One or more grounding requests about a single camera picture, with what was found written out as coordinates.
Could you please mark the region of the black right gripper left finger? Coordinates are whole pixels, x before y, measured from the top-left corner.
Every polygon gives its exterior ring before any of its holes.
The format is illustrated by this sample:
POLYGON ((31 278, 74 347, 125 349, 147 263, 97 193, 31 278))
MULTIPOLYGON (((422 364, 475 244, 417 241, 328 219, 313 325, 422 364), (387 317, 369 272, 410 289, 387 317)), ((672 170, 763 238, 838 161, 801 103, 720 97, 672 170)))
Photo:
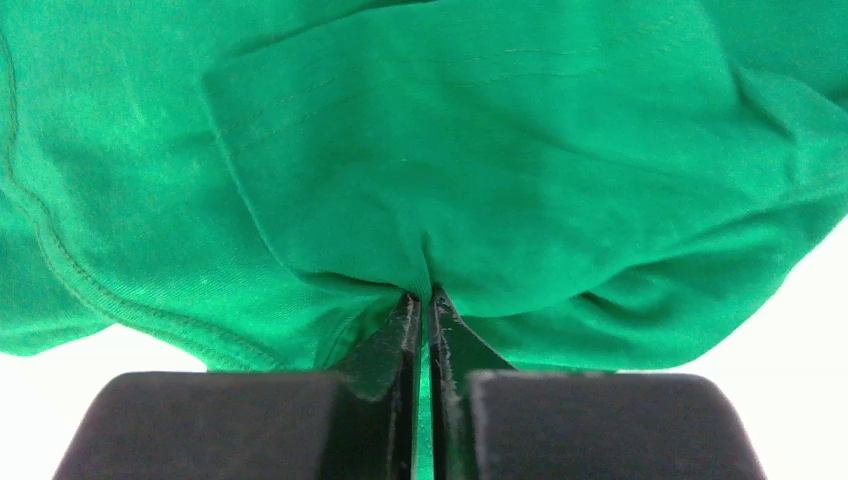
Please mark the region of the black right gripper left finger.
POLYGON ((410 479, 422 308, 402 295, 330 368, 135 372, 95 397, 59 479, 410 479))

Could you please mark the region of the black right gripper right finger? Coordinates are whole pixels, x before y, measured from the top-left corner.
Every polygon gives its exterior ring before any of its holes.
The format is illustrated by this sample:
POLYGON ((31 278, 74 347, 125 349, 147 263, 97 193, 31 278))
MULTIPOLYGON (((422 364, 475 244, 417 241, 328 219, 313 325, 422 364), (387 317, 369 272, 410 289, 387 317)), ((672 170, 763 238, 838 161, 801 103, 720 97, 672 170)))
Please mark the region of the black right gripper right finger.
POLYGON ((757 480, 736 409, 687 374, 520 371, 435 286, 429 306, 437 479, 757 480))

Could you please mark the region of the green t shirt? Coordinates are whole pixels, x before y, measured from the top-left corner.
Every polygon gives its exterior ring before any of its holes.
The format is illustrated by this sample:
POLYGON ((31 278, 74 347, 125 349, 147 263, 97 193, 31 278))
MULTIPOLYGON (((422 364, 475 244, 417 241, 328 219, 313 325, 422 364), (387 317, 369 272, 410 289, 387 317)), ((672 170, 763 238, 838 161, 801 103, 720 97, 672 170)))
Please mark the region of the green t shirt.
POLYGON ((687 363, 847 213, 843 1, 5 1, 1 349, 335 362, 443 286, 510 361, 687 363))

